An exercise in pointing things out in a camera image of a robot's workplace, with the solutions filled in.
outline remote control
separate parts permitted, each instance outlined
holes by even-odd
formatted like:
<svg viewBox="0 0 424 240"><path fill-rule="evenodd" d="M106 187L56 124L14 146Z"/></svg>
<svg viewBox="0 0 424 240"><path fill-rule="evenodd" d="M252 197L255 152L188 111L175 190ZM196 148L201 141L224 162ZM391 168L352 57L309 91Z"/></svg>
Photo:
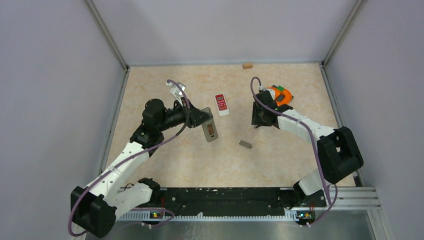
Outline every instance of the remote control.
<svg viewBox="0 0 424 240"><path fill-rule="evenodd" d="M224 94L215 95L215 104L218 108L218 114L220 116L226 116L230 114L230 110L228 109L227 101L224 97Z"/></svg>

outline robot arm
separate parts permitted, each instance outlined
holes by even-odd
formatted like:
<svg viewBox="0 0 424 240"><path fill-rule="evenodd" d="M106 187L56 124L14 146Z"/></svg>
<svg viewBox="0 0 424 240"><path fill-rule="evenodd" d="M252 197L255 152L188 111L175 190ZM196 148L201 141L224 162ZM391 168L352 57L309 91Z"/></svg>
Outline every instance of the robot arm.
<svg viewBox="0 0 424 240"><path fill-rule="evenodd" d="M256 100L253 102L252 125L274 126L291 132L306 142L317 146L317 153L326 186L336 184L364 165L352 131L343 126L338 129L319 124L294 110L287 104L279 104L273 90L259 88L256 98L268 108L282 113L271 112ZM294 197L299 204L308 202L308 196L324 188L318 169L296 182Z"/></svg>
<svg viewBox="0 0 424 240"><path fill-rule="evenodd" d="M123 214L150 201L155 183L149 179L142 179L123 192L118 191L133 171L155 153L157 148L152 149L153 146L160 146L170 141L168 139L163 142L162 132L183 123L189 128L195 128L213 120L211 113L195 108L190 101L182 97L182 93L175 85L170 92L176 99L173 108L165 108L160 99L149 100L142 113L143 120L140 126L134 131L119 156L85 188L77 186L72 191L71 209L74 209L78 200L80 201L75 207L72 222L98 238L104 237Z"/></svg>

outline orange toy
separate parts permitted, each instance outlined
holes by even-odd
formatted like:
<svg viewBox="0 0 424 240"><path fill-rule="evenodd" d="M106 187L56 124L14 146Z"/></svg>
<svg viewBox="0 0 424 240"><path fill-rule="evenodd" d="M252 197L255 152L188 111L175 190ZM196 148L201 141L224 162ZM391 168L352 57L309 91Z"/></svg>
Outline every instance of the orange toy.
<svg viewBox="0 0 424 240"><path fill-rule="evenodd" d="M282 86L272 85L271 87L267 87L267 89L275 92L274 101L277 103L278 107L283 104L289 104L294 98L289 90Z"/></svg>

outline gray device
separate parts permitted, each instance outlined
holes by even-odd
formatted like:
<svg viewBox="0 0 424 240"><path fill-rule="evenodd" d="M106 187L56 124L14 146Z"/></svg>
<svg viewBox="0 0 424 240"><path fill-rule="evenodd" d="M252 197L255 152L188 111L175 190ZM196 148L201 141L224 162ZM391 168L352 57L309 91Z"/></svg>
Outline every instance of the gray device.
<svg viewBox="0 0 424 240"><path fill-rule="evenodd" d="M210 114L212 113L210 107L205 107L202 110ZM207 120L204 123L202 123L201 128L203 129L204 137L206 138L206 141L208 143L218 138L218 131L217 131L217 127L215 126L214 118L211 118L210 120Z"/></svg>

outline white wall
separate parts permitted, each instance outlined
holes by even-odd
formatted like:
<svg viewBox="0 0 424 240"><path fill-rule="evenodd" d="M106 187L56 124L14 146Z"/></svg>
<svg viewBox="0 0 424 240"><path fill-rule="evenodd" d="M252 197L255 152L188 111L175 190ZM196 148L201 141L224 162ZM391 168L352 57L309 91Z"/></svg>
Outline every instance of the white wall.
<svg viewBox="0 0 424 240"><path fill-rule="evenodd" d="M129 65L318 62L356 0L95 0Z"/></svg>
<svg viewBox="0 0 424 240"><path fill-rule="evenodd" d="M123 79L82 0L0 3L1 239L69 239Z"/></svg>
<svg viewBox="0 0 424 240"><path fill-rule="evenodd" d="M330 63L395 239L423 239L424 1L370 0Z"/></svg>

